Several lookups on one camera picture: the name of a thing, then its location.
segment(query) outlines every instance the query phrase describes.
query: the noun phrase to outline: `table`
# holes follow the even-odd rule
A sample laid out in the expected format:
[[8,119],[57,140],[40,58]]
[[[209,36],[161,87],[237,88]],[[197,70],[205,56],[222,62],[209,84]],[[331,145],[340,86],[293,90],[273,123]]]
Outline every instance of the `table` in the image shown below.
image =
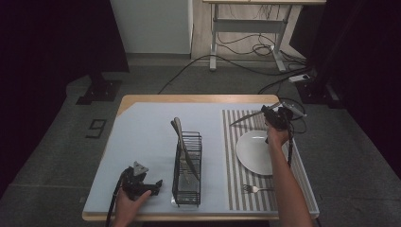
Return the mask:
[[[222,127],[229,123],[225,120],[225,114],[230,115],[229,112],[242,109],[258,111],[262,104],[269,105],[277,101],[277,96],[271,95],[124,96],[82,217],[85,220],[105,220],[119,174],[126,167],[132,166],[134,161],[138,161],[149,168],[144,183],[164,180],[159,195],[150,198],[141,208],[136,218],[138,221],[277,219],[277,209],[272,208],[274,202],[267,205],[268,211],[249,205],[249,201],[257,203],[255,195],[242,195],[240,197],[243,198],[237,198],[238,204],[243,202],[241,207],[229,207],[227,201],[231,187],[226,181],[230,176],[229,171],[226,171],[227,157],[224,152],[227,150],[227,146],[224,145],[227,141],[224,143],[225,137],[222,136],[225,129],[229,128]],[[239,112],[235,117],[246,113]],[[175,116],[181,119],[183,131],[199,131],[202,136],[202,194],[200,206],[197,208],[182,209],[170,202],[177,142],[177,134],[171,127],[170,120]],[[235,131],[245,132],[241,127]],[[299,160],[298,175],[301,178],[302,189],[310,198],[311,217],[316,218],[319,209],[296,145],[293,157],[293,163]],[[244,167],[239,171],[251,174]],[[269,180],[262,177],[258,181]],[[267,203],[270,200],[275,201],[274,195],[271,194],[273,192],[267,193],[270,193],[266,195],[266,198],[269,197],[266,199]]]
[[[203,0],[203,3],[215,6],[213,17],[212,44],[210,51],[210,70],[216,70],[217,44],[216,36],[218,32],[243,32],[243,33],[276,33],[277,41],[272,46],[271,53],[276,61],[277,67],[281,72],[287,69],[283,64],[283,56],[280,53],[280,45],[286,31],[288,17],[292,10],[292,5],[321,5],[325,0]],[[218,18],[219,4],[238,4],[238,5],[288,5],[285,17],[282,21],[278,20],[238,20]]]

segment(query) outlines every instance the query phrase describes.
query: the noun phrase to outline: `gray and white striped mat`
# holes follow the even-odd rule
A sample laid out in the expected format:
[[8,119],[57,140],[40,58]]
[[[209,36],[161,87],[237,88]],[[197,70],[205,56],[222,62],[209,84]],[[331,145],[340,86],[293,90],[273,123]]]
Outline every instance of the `gray and white striped mat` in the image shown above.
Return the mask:
[[[243,166],[236,157],[236,142],[248,131],[265,131],[265,119],[263,114],[248,118],[230,127],[230,124],[238,118],[253,114],[257,111],[250,110],[223,110],[223,133],[224,153],[227,167],[227,206],[230,210],[238,211],[268,211],[277,212],[277,202],[273,191],[260,191],[254,194],[245,194],[242,191],[243,184],[255,185],[258,187],[272,187],[272,176],[262,176],[251,172]],[[315,197],[307,179],[304,166],[296,146],[292,154],[292,172],[304,192],[307,206],[311,214],[319,215],[319,209]]]

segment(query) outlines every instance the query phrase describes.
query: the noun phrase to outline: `hand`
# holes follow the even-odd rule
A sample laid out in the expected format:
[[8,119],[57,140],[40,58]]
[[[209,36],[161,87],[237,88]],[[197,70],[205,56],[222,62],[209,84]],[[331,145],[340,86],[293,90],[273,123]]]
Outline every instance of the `hand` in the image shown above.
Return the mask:
[[113,227],[128,226],[136,216],[139,208],[149,198],[151,191],[146,191],[136,201],[130,200],[127,193],[120,187],[115,200],[115,219]]
[[281,148],[288,140],[288,131],[277,130],[267,120],[265,120],[265,123],[268,126],[269,145],[274,148]]

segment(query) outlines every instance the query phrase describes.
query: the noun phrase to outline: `utensil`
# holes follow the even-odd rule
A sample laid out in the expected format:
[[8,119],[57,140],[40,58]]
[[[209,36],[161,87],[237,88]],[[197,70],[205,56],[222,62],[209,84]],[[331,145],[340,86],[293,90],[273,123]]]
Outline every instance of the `utensil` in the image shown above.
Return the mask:
[[[268,107],[268,110],[274,109],[274,108],[276,108],[276,107],[278,107],[278,106],[280,106],[280,105],[281,105],[280,102],[276,102],[276,103],[274,103],[273,105],[269,106],[269,107]],[[261,114],[261,113],[262,113],[262,111],[256,112],[256,113],[247,114],[247,115],[245,115],[245,116],[243,116],[243,117],[237,119],[237,121],[231,123],[230,126],[232,126],[232,125],[234,125],[234,124],[236,124],[236,123],[238,123],[238,122],[244,121],[244,120],[246,120],[246,119],[248,119],[248,118],[251,118],[251,117],[253,117],[253,116],[255,116],[255,115]]]
[[178,134],[179,140],[180,140],[180,163],[183,166],[183,175],[186,178],[186,180],[189,182],[188,178],[188,168],[192,171],[192,173],[195,175],[196,179],[199,181],[200,177],[198,176],[197,170],[195,169],[194,164],[192,163],[191,158],[189,157],[188,150],[186,149],[185,142],[183,141],[183,130],[181,127],[181,121],[180,118],[175,117],[174,121],[171,121],[171,125],[173,126],[175,132]]
[[265,188],[259,188],[257,186],[252,186],[252,185],[247,185],[244,184],[242,186],[242,189],[246,192],[246,193],[256,193],[258,191],[274,191],[273,187],[265,187]]

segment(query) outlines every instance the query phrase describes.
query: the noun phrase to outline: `black metal rack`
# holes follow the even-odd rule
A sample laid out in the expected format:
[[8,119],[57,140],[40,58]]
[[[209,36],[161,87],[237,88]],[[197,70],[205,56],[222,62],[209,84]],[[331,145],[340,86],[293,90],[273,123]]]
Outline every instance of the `black metal rack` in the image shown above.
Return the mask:
[[199,206],[201,204],[201,135],[196,131],[183,131],[183,142],[199,175],[199,180],[196,179],[193,172],[189,169],[186,170],[188,173],[186,178],[184,176],[183,167],[180,163],[181,150],[179,139],[175,157],[172,193],[175,203],[179,207],[181,204]]

